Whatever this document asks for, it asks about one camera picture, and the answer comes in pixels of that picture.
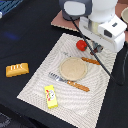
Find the butter package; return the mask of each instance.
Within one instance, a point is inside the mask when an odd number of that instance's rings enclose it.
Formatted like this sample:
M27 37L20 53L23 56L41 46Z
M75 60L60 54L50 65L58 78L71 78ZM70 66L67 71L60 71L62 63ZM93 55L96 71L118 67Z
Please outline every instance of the butter package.
M48 108L51 109L51 108L57 107L58 103L56 100L56 95L55 95L53 85L46 86L44 87L44 89L46 93Z
M6 77L29 73L28 63L21 63L6 67Z

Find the knife handle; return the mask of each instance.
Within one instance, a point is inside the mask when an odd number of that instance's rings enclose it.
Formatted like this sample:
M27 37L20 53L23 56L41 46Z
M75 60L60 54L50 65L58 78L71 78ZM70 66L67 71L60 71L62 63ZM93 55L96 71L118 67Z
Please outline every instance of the knife handle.
M86 61L86 62L89 62L89 63L100 65L100 63L97 60L92 60L92 59L88 59L88 58L85 58L85 57L82 57L81 59L83 61Z
M71 85L73 87L76 87L78 89L81 89L83 91L86 91L86 92L90 91L88 87L85 87L83 85L77 84L77 83L75 83L73 81L68 81L67 84L69 84L69 85Z

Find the red tomato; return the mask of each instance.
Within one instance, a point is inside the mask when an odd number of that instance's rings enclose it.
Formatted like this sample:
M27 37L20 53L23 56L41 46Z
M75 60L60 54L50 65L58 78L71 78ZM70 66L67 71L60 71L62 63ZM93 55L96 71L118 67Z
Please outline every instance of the red tomato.
M76 43L76 47L81 50L81 51L85 51L85 49L87 48L87 44L85 41L83 40L79 40L77 43Z

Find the dark background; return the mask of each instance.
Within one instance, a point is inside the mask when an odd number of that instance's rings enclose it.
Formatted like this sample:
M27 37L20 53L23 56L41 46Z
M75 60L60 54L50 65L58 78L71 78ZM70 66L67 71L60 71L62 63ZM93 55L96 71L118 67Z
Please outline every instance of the dark background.
M58 0L24 0L0 19L0 104L50 128L73 128L16 97L25 87L63 33L79 33L51 26L60 11ZM122 64L126 47L117 54L112 75L122 81ZM28 63L30 73L6 77L6 67ZM128 60L126 82L120 87L110 80L96 128L128 128Z

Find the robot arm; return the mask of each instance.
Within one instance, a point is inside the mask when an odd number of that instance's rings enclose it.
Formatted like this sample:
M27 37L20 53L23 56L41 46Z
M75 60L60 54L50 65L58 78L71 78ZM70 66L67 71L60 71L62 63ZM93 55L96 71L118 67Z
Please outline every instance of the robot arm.
M112 52L124 45L127 25L115 15L118 0L60 0L64 19L80 17L79 29L86 37Z

